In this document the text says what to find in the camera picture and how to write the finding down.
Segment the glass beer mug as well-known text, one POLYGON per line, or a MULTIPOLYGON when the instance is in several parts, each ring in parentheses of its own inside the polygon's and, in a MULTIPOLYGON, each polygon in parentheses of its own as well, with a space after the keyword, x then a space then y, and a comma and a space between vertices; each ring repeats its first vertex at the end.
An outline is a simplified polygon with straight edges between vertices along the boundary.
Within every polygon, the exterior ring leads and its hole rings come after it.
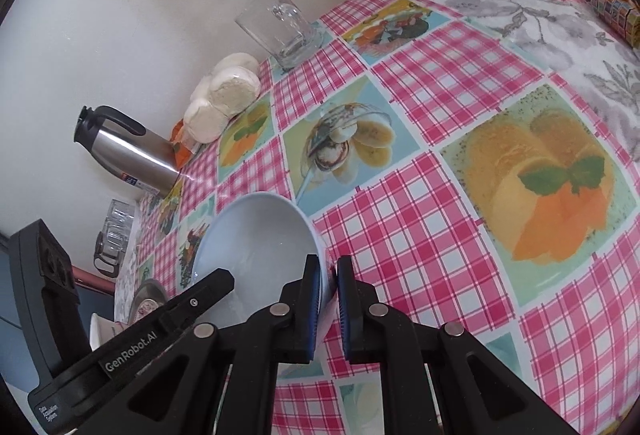
POLYGON ((285 70, 295 69, 322 46, 322 34, 292 0, 251 0, 235 23, 285 70))

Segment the light blue floral bowl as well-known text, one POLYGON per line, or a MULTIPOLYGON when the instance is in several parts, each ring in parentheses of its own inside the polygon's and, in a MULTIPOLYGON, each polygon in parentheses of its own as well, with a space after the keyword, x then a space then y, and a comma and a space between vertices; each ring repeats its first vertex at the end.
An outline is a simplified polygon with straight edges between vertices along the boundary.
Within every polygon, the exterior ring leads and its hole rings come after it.
POLYGON ((248 319, 276 303, 283 285, 303 277, 306 257, 321 267, 318 337, 329 331, 336 309, 334 284, 326 261, 326 244, 307 216, 283 196, 256 192, 227 205, 213 220, 196 252, 192 281, 218 268, 230 271, 233 291, 201 315, 219 328, 248 319))

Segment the grey floral cloth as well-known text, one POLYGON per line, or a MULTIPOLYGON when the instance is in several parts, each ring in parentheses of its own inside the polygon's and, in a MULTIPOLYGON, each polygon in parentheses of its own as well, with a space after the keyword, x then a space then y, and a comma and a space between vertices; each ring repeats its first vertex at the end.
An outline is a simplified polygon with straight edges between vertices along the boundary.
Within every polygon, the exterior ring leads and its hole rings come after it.
POLYGON ((639 58, 588 7, 565 0, 429 0, 560 74, 639 160, 639 58))

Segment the white square bowl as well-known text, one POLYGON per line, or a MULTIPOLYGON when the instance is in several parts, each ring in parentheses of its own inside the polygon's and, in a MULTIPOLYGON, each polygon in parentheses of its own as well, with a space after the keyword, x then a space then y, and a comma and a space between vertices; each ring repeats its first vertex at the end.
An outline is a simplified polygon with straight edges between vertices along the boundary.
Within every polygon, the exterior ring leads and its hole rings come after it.
POLYGON ((90 318, 89 344, 93 351, 116 337, 125 330, 125 325, 118 321, 103 318, 93 313, 90 318))

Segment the bag of steamed buns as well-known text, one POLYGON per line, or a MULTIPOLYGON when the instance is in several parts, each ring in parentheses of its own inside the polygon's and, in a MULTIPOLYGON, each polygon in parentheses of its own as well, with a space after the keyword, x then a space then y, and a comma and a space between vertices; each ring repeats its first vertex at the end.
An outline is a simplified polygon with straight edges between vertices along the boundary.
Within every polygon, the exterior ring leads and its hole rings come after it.
POLYGON ((190 96, 183 125, 199 143, 215 141, 233 117, 246 110, 259 96, 262 84, 258 61, 245 52, 220 60, 190 96))

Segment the upturned drinking glass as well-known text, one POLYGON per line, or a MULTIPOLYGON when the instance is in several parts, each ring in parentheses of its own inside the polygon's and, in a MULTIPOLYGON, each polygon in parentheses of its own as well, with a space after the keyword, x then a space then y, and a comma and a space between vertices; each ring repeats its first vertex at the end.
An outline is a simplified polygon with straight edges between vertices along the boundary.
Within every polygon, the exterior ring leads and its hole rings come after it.
POLYGON ((105 239, 125 241, 134 225, 134 206, 116 199, 111 201, 103 226, 105 239))

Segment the floral rimmed round plate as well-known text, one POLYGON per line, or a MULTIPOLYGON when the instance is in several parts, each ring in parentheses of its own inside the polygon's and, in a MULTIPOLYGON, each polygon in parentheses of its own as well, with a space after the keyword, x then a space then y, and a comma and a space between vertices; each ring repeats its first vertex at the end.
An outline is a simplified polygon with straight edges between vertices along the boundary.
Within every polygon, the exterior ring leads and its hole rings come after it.
POLYGON ((134 310, 134 320, 138 321, 143 317, 151 314, 152 311, 156 311, 157 308, 160 307, 160 303, 158 303, 155 299, 142 299, 142 301, 138 304, 136 309, 134 310))

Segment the stainless steel thermos jug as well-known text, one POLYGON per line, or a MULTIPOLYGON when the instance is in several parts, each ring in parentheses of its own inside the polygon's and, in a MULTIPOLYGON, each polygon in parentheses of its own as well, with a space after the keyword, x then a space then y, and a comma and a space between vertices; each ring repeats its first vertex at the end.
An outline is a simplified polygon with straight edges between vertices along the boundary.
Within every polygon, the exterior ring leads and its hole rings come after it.
POLYGON ((159 194, 171 192, 179 178, 172 144, 111 106, 84 106, 74 141, 119 180, 159 194))

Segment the checkered picture tablecloth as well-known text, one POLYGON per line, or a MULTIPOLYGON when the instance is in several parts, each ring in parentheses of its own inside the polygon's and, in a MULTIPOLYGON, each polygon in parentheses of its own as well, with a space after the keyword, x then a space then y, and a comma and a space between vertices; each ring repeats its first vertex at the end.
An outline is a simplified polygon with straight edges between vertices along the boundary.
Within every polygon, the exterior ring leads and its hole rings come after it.
POLYGON ((461 321, 578 432, 639 394, 639 160, 560 74, 429 0, 345 0, 323 46, 143 202, 132 265, 168 294, 212 219, 294 201, 424 325, 461 321))

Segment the orange snack packet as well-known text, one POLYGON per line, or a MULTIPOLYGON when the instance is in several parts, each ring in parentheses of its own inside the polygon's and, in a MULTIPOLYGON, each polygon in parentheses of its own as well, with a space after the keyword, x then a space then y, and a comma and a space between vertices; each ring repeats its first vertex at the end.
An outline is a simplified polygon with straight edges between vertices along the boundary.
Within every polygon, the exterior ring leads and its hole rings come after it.
POLYGON ((190 135, 182 120, 178 121, 172 129, 169 142, 174 151, 178 170, 185 168, 201 148, 201 143, 190 135))

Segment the stainless steel round pan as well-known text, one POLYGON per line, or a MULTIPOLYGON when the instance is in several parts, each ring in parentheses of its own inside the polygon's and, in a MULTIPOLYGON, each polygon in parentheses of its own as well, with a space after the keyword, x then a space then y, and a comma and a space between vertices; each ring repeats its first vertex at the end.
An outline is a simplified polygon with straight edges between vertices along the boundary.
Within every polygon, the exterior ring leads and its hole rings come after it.
POLYGON ((136 293, 134 293, 134 300, 132 301, 129 311, 128 325, 133 325, 137 322, 134 320, 134 310, 142 299, 146 299, 147 297, 149 297, 149 299, 155 299, 160 303, 160 306, 165 305, 168 301, 166 291, 160 282, 155 279, 145 279, 137 289, 136 293))

